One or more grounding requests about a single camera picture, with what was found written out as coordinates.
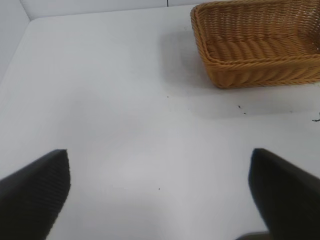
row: basket rim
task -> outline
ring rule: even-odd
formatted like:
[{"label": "basket rim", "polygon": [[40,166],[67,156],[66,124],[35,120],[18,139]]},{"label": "basket rim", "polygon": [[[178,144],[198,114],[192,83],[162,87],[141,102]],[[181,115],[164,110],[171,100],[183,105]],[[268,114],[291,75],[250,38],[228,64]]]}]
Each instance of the basket rim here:
[{"label": "basket rim", "polygon": [[203,28],[199,23],[199,13],[203,9],[217,7],[217,6],[236,6],[236,5],[246,5],[246,4],[275,4],[279,2],[291,2],[291,0],[224,0],[224,1],[214,1],[207,2],[196,5],[190,15],[193,31],[199,36],[196,39],[198,47],[201,48],[201,52],[204,53],[206,59],[206,64],[217,67],[230,68],[233,66],[236,68],[237,66],[246,67],[248,65],[262,65],[264,66],[278,66],[280,64],[320,64],[320,54],[306,54],[306,55],[296,55],[296,56],[279,56],[279,57],[266,57],[266,58],[254,58],[254,59],[246,59],[246,60],[231,60],[231,61],[222,61],[217,58],[210,56],[208,51],[208,46],[205,40],[205,33]]}]

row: wicker basket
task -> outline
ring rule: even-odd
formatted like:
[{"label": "wicker basket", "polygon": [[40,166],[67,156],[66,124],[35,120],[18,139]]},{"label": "wicker basket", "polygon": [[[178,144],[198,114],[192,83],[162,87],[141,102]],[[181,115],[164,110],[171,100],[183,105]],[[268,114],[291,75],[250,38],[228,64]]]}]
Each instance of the wicker basket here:
[{"label": "wicker basket", "polygon": [[320,80],[320,0],[234,0],[191,12],[199,54],[222,89]]}]

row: white table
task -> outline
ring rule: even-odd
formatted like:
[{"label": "white table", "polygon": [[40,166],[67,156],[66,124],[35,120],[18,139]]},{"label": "white table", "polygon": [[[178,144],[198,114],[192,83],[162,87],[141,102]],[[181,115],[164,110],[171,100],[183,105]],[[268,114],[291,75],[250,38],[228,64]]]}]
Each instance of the white table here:
[{"label": "white table", "polygon": [[0,177],[68,149],[72,186],[48,240],[265,230],[247,183],[256,147],[320,176],[319,85],[216,89],[191,8],[28,26],[0,85]]}]

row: debris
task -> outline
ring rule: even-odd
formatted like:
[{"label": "debris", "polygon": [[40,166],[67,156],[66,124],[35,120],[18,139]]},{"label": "debris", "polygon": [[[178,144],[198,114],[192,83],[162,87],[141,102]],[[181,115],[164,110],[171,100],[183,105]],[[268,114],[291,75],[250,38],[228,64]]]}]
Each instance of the debris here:
[{"label": "debris", "polygon": [[312,122],[320,122],[320,119],[315,119],[315,120],[312,120]]}]

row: rectangular basket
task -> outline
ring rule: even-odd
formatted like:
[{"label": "rectangular basket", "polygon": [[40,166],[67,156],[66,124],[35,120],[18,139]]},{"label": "rectangular basket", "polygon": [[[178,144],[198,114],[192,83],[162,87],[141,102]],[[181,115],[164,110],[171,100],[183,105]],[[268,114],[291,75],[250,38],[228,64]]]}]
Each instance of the rectangular basket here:
[{"label": "rectangular basket", "polygon": [[320,80],[320,0],[234,0],[191,11],[199,54],[221,89]]}]

